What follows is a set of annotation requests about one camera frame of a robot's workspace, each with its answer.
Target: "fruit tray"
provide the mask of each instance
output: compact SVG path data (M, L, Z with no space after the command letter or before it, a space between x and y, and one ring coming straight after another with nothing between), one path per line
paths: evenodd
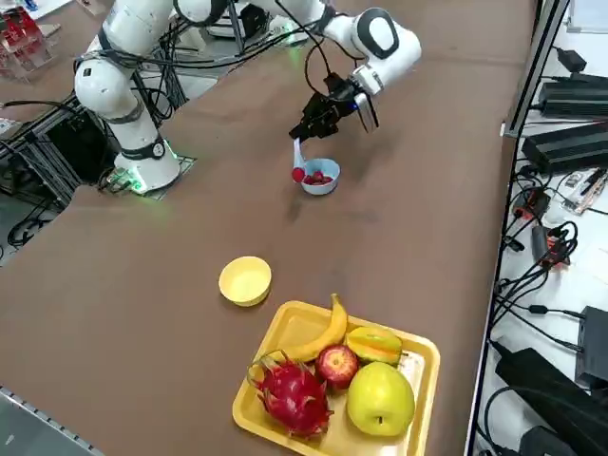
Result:
M279 347L315 339L327 328L330 318L329 310L311 304L298 301L283 304L276 312L255 360ZM266 413L257 399L257 390L246 379L233 404L232 412L237 424L260 437L307 456L424 455L439 373L439 352L432 342L423 337L349 316L349 332L360 326L388 329L403 340L404 352L397 369L411 383L416 399L414 418L405 435L383 438L362 433L350 423L346 412L346 393L332 393L329 404L334 415L330 418L328 433L308 440L289 437L281 424Z

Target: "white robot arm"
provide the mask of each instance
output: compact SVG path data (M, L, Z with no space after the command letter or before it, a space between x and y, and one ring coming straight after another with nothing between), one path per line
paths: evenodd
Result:
M368 130L376 123L371 107L375 96L403 76L420 58L416 35L396 24L379 8L357 17L337 13L321 0L250 0L271 15L291 15L300 24L314 24L311 33L339 43L349 54L365 60L347 80L336 74L326 79L329 97L313 95L304 117L290 133L302 141L337 131L337 121L358 111ZM226 0L117 0L89 51L114 48L147 55L168 27L175 7L192 25L215 23ZM132 190L146 193L172 183L180 165L152 122L142 100L130 90L133 68L103 57L85 59L76 72L80 102L105 119L122 147L116 166L133 178Z

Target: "black power supply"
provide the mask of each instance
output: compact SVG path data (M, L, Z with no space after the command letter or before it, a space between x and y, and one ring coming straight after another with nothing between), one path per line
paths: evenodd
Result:
M587 67L585 59L573 49L564 50L561 47L554 46L558 52L558 60L571 73L580 73Z
M534 349L502 356L496 373L580 456L608 455L608 409Z
M608 123L530 135L522 151L543 174L608 166Z
M582 314L579 345L583 350L577 353L576 378L591 388L602 388L608 381L608 313L585 307Z
M581 81L544 83L536 107L544 117L601 120L608 118L608 85Z

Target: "banana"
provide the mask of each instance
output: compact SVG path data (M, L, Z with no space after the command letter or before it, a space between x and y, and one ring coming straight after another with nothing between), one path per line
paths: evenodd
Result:
M398 364L403 341L390 331L360 327L349 332L346 345L364 361Z
M315 340L293 347L286 347L282 350L287 356L295 362L307 363L313 361L325 348L333 344L338 344L346 334L349 316L340 302L337 294L332 294L332 319L330 326L318 336ZM280 352L272 354L276 361L283 361L283 355Z

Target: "electronic device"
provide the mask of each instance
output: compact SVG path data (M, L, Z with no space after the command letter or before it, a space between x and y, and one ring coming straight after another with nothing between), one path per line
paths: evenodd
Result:
M539 93L544 117L608 119L608 85L580 81L547 82Z
M539 187L527 187L513 203L513 215L524 220L541 219L549 208L551 199Z
M250 3L235 3L235 9L238 15L240 36L244 39L254 36L268 22L266 11ZM213 26L209 26L207 32L217 38L231 38L234 40L236 38L235 29L228 11L225 11Z
M520 441L521 456L577 456L558 434L543 426L532 427Z
M522 152L543 174L608 166L608 123L530 135Z
M577 381L591 388L601 388L608 381L608 313L585 307L579 323L579 345L575 375Z
M335 80L339 90L349 92L349 109L334 111L344 102L333 96L311 101L314 109L324 111L325 125L317 128L311 119L303 119L298 131L303 138L337 131L342 116L359 110L364 125L371 130L377 124L371 97L401 78L420 59L416 35L397 24L383 9L370 8L355 17L337 12L322 0L252 0L252 5L271 16L287 15L302 25L314 24L310 34L325 36L338 43L350 56L362 63L348 76ZM108 14L97 39L79 61L75 76L76 96L83 106L105 119L121 146L115 161L132 177L132 190L139 194L163 188L180 175L180 163L154 125L148 109L130 90L129 79L135 71L125 53L149 55L169 25L173 8L181 20L192 27L209 27L226 11L227 0L122 0Z
M608 85L608 78L606 78L605 76L596 76L594 74L572 73L570 75L570 81Z
M608 427L598 423L608 423L607 408L534 349L511 352L492 345L502 356L496 373L567 445L581 456L608 454Z
M532 255L535 261L540 261L542 266L569 265L570 256L567 254L567 246L561 249L556 248L559 241L557 237L549 235L551 230L545 226L535 226L532 228Z
M560 47L554 47L558 52L558 60L560 63L571 73L580 73L587 67L585 59L573 49L562 49Z

